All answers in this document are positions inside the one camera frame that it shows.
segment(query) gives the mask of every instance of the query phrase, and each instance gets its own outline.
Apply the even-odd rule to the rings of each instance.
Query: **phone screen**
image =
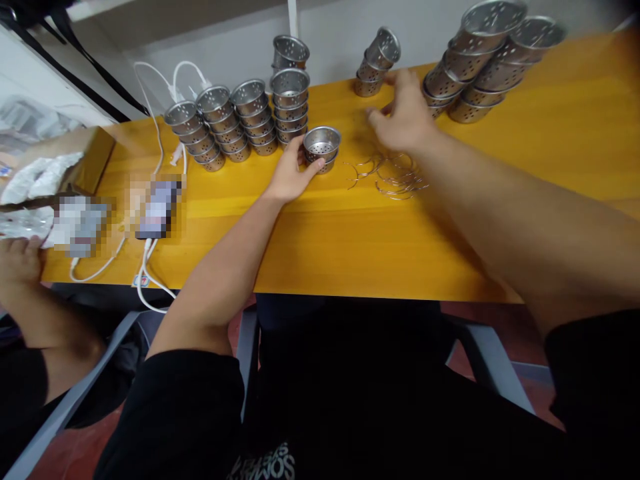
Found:
[[[179,181],[156,181],[152,184],[144,215],[140,218],[140,227],[135,234],[137,239],[166,238],[180,192]]]

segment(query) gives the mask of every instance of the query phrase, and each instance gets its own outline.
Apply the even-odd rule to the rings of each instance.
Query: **wooden table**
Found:
[[[504,104],[472,125],[437,120],[446,132],[540,178],[604,201],[640,218],[640,57],[636,31],[568,41],[532,68]],[[416,67],[424,76],[430,65]],[[484,274],[429,189],[422,199],[394,201],[374,178],[353,182],[343,162],[365,162],[373,132],[364,109],[382,107],[392,88],[364,99],[350,81],[312,87],[309,127],[342,132],[333,170],[315,178],[280,216],[262,262],[256,292],[398,297],[452,301],[517,301]],[[130,223],[132,193],[149,179],[159,149],[150,119],[114,125],[117,145],[97,194],[118,205],[111,234],[98,256],[84,259],[85,277],[111,256]],[[161,122],[169,165],[176,136]],[[180,288],[200,258],[231,228],[267,185],[280,150],[255,153],[244,163],[227,162],[208,173],[189,160],[187,188],[177,210],[177,228],[159,242],[151,268],[171,288]],[[96,283],[130,284],[143,242],[130,238]],[[50,251],[43,279],[69,281],[69,263]]]

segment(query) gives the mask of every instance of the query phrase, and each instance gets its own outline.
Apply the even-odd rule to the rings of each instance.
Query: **red floor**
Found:
[[[492,325],[512,361],[546,365],[542,341],[533,319],[521,305],[442,302],[442,310],[458,317]],[[240,328],[240,314],[229,325],[229,340],[235,355]],[[464,350],[457,345],[451,363],[452,370],[473,379]],[[562,428],[549,412],[555,394],[552,387],[521,378],[536,414]],[[88,480],[92,478],[109,436],[120,417],[122,407],[104,420],[82,430],[66,430],[58,435],[40,459],[30,480]]]

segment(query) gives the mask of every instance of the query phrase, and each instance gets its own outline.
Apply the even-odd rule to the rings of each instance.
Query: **chair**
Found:
[[[450,322],[456,337],[462,343],[478,384],[496,392],[520,408],[535,415],[527,394],[522,384],[520,384],[514,367],[495,330],[488,325],[470,322],[450,315],[444,316]],[[138,323],[146,338],[147,346],[149,346],[163,317],[164,315],[152,311],[133,311],[120,322],[113,332],[109,346],[100,362],[90,374],[67,392],[60,404],[58,404],[18,460],[13,464],[5,476],[5,480],[25,480],[29,476],[50,442],[68,424],[133,324],[135,322]],[[240,373],[245,386],[245,398],[241,410],[242,421],[247,416],[247,410],[251,410],[251,406],[247,405],[247,399],[255,398],[259,334],[257,308],[256,305],[252,305],[242,313],[237,349]]]
[[[164,315],[153,311],[133,311],[120,322],[114,330],[109,346],[100,362],[98,362],[90,374],[70,388],[58,406],[50,414],[49,418],[47,418],[46,422],[40,427],[40,430],[38,430],[31,439],[22,454],[20,454],[14,462],[11,469],[7,472],[5,480],[25,480],[29,474],[31,474],[51,440],[53,440],[58,432],[63,430],[69,420],[71,420],[73,414],[82,403],[82,400],[84,400],[98,376],[100,376],[109,360],[111,360],[116,349],[120,346],[133,324],[135,322],[138,323],[147,341],[147,346],[149,346],[155,337],[163,317]]]
[[[465,349],[476,382],[535,415],[531,402],[495,330],[481,323],[450,315],[443,316],[448,320],[456,338]],[[252,305],[242,313],[237,350],[240,373],[245,385],[245,400],[241,412],[243,421],[247,410],[250,409],[250,406],[247,406],[247,399],[254,398],[259,334],[257,309]]]

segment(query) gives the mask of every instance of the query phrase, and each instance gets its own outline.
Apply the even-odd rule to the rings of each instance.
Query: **person's left hand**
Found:
[[[299,170],[298,167],[305,162],[303,139],[304,135],[300,135],[289,142],[273,172],[271,182],[263,194],[264,197],[277,199],[283,203],[295,200],[302,195],[315,174],[325,166],[325,160],[318,159],[306,170]]]
[[[26,238],[0,240],[0,289],[20,284],[35,285],[40,282],[42,240],[34,235]]]

